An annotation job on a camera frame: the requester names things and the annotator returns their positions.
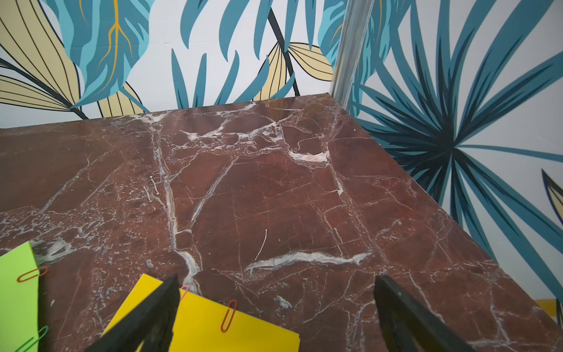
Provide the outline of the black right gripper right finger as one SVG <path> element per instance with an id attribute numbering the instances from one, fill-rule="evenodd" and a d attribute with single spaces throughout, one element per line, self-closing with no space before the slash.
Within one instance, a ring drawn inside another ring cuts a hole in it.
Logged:
<path id="1" fill-rule="evenodd" d="M 375 278 L 374 299 L 389 351 L 474 350 L 391 277 Z"/>

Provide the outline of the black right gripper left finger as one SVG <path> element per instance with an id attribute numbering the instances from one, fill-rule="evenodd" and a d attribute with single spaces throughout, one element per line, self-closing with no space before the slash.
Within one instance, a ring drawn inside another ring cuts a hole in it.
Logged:
<path id="1" fill-rule="evenodd" d="M 180 304 L 177 276 L 166 279 L 88 351 L 168 351 Z"/>

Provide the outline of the green paper sheet stack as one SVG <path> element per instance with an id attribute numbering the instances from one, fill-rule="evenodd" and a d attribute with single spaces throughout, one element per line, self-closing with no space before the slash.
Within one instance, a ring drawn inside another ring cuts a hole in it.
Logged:
<path id="1" fill-rule="evenodd" d="M 37 268 L 30 243 L 1 256 L 1 350 L 16 351 L 31 337 L 38 337 L 38 283 L 17 278 Z"/>

